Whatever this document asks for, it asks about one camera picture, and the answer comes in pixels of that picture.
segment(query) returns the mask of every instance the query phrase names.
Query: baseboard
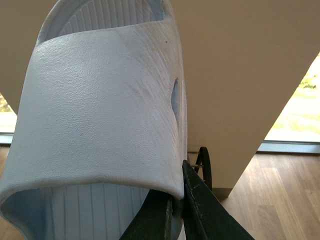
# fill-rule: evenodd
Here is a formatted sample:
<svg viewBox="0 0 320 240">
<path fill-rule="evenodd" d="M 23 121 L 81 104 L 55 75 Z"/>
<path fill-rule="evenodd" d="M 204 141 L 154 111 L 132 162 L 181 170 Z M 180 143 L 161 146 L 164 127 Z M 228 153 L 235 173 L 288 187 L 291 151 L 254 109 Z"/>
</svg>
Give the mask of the baseboard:
<svg viewBox="0 0 320 240">
<path fill-rule="evenodd" d="M 0 132 L 0 145 L 10 146 L 13 138 L 13 133 L 2 133 Z"/>
<path fill-rule="evenodd" d="M 212 193 L 217 199 L 226 199 L 233 188 L 213 187 Z"/>
</svg>

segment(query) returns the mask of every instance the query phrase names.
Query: outdoor greenery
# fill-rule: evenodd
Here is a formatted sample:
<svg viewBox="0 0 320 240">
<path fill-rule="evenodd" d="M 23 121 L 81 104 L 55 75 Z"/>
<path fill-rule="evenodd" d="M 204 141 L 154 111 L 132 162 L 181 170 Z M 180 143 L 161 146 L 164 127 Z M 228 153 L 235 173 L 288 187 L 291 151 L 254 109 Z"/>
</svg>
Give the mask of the outdoor greenery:
<svg viewBox="0 0 320 240">
<path fill-rule="evenodd" d="M 4 96 L 0 93 L 0 113 L 11 112 L 11 108 L 7 101 L 5 100 Z"/>
<path fill-rule="evenodd" d="M 309 72 L 306 73 L 301 83 L 299 84 L 299 88 L 301 89 L 315 89 L 317 85 L 313 83 L 315 79 L 318 78 L 317 74 L 311 75 Z"/>
</svg>

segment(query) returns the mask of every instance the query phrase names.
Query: slide sandal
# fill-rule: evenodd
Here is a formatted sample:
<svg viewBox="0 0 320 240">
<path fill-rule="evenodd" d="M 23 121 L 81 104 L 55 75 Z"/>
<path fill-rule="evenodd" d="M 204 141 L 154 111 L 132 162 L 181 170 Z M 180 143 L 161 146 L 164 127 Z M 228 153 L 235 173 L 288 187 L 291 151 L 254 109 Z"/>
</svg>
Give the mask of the slide sandal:
<svg viewBox="0 0 320 240">
<path fill-rule="evenodd" d="M 28 240 L 119 239 L 150 189 L 184 197 L 186 109 L 169 0 L 59 0 L 26 72 L 0 215 Z"/>
</svg>

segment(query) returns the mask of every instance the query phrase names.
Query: slipper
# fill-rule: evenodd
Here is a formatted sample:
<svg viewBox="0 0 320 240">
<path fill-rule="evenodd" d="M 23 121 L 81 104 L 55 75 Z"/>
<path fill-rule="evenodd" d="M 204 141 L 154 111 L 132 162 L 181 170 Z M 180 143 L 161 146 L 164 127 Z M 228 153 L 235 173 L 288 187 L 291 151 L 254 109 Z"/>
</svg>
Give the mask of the slipper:
<svg viewBox="0 0 320 240">
<path fill-rule="evenodd" d="M 26 72 L 0 215 L 28 240 L 119 239 L 150 189 L 184 197 L 186 114 L 169 0 L 59 0 Z"/>
</svg>

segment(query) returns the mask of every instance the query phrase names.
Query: wooden floor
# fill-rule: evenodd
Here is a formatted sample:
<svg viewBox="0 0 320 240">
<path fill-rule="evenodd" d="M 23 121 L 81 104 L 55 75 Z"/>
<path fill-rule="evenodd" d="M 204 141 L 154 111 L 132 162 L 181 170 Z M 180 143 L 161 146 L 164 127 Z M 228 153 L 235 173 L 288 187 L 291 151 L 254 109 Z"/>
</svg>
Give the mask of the wooden floor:
<svg viewBox="0 0 320 240">
<path fill-rule="evenodd" d="M 320 240 L 320 157 L 256 154 L 222 204 L 256 240 Z M 0 240 L 23 238 L 0 218 Z"/>
</svg>

